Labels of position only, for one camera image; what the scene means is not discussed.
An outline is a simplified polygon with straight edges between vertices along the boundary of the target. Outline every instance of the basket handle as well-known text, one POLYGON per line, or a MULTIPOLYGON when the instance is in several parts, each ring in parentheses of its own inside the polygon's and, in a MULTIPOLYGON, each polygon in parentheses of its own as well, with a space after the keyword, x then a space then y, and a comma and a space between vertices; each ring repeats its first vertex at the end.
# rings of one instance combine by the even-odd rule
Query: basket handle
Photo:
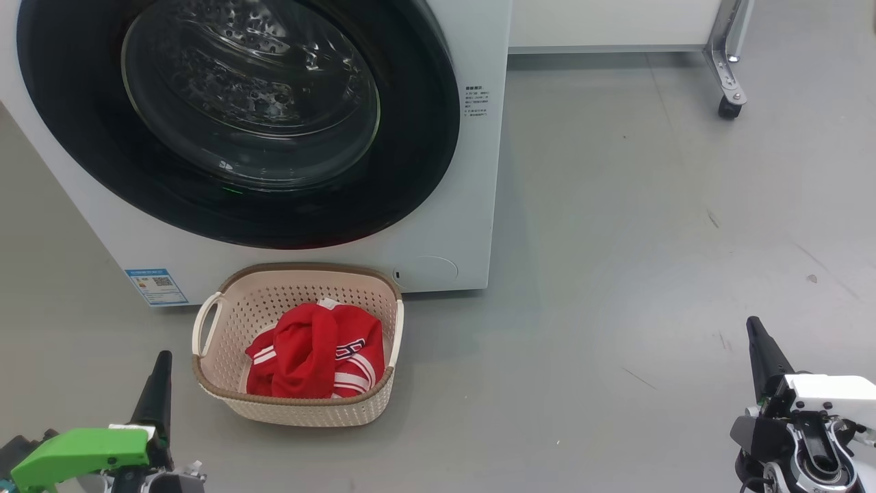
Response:
POLYGON ((194 320, 194 329, 192 331, 192 354, 195 356, 203 357, 210 348, 210 341, 213 339, 213 331, 215 331, 216 325, 219 323, 219 311, 222 310, 223 301, 225 301, 225 298, 222 297, 222 292, 217 292, 213 296, 207 298, 207 301, 205 301, 204 304, 201 305, 201 309, 198 310, 198 317, 194 320), (210 326, 209 334, 207 334, 207 342, 204 344, 204 348, 201 349, 201 333, 204 330, 204 318, 207 317, 210 309, 212 309, 215 304, 218 304, 219 308, 216 309, 216 314, 213 317, 213 324, 210 326))
POLYGON ((401 349, 401 335, 405 327, 405 305, 401 300, 397 301, 398 309, 395 312, 395 333, 392 336, 392 352, 389 356, 388 367, 395 368, 395 362, 399 359, 399 350, 401 349))

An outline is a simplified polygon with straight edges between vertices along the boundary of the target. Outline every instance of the white cabinet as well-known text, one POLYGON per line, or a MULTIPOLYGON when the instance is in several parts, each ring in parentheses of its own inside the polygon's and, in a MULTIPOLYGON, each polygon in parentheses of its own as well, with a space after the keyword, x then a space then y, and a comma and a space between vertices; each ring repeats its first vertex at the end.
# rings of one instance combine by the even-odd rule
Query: white cabinet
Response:
POLYGON ((720 0, 514 0, 511 53, 702 49, 720 0))

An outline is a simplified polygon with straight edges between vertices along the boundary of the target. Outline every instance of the gray floor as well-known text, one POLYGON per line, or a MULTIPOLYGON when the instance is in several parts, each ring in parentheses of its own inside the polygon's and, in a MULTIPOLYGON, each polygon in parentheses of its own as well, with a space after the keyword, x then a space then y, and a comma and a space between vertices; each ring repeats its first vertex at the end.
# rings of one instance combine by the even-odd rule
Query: gray floor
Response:
POLYGON ((145 306, 0 113, 0 437, 125 421, 169 348, 173 450, 211 492, 735 491, 748 315, 876 381, 869 1, 759 2, 736 122, 697 56, 510 68, 491 287, 407 299, 390 406, 352 430, 207 397, 194 313, 145 306))

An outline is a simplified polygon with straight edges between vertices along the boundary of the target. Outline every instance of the white tag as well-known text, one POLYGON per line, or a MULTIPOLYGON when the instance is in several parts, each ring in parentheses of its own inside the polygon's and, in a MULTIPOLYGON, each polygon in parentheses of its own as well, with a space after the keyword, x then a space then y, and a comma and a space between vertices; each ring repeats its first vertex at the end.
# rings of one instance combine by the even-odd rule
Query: white tag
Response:
POLYGON ((337 301, 335 301, 331 298, 323 298, 318 303, 318 305, 320 305, 322 308, 328 308, 329 310, 334 310, 335 307, 339 304, 343 304, 343 303, 338 303, 337 301))

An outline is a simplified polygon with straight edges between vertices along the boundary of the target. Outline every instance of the floor scuff mark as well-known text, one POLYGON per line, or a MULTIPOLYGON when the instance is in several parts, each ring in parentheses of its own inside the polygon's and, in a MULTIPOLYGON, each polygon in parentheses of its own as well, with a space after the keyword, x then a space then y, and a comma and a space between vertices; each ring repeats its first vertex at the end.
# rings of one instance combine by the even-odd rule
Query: floor scuff mark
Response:
POLYGON ((706 214, 709 214, 709 221, 711 221, 717 229, 721 229, 721 223, 719 223, 717 218, 715 218, 715 214, 713 214, 712 211, 708 209, 706 209, 706 214))
POLYGON ((828 269, 826 265, 824 265, 824 264, 823 264, 821 261, 819 261, 819 260, 818 260, 813 254, 811 254, 811 253, 809 252, 809 250, 807 250, 806 248, 803 248, 803 247, 800 246, 800 244, 798 244, 798 243, 794 243, 794 246, 797 247, 797 248, 799 248, 801 252, 803 252, 804 254, 806 254, 806 256, 809 257, 810 259, 812 259, 813 262, 815 262, 816 264, 818 264, 819 267, 823 268, 823 269, 824 269, 824 272, 830 274, 830 275, 833 277, 833 280, 836 281, 837 284, 839 284, 841 288, 845 289, 845 292, 849 293, 849 294, 851 295, 851 297, 855 298, 855 299, 858 300, 858 301, 861 301, 861 297, 858 296, 858 293, 856 293, 854 290, 852 290, 852 289, 849 287, 849 285, 846 284, 845 282, 843 282, 839 277, 836 277, 832 272, 830 272, 830 269, 828 269))
POLYGON ((632 371, 630 371, 630 370, 628 370, 628 369, 626 369, 626 368, 624 368, 624 367, 620 367, 620 369, 622 369, 622 370, 624 370, 626 373, 628 373, 628 374, 630 374, 630 375, 636 377, 636 380, 638 380, 638 381, 644 383, 644 384, 647 385, 648 387, 650 387, 650 388, 652 388, 652 389, 654 389, 654 390, 657 390, 656 387, 654 387, 652 384, 650 384, 650 383, 648 383, 648 382, 645 382, 644 380, 642 380, 641 378, 639 378, 638 375, 634 374, 632 371))

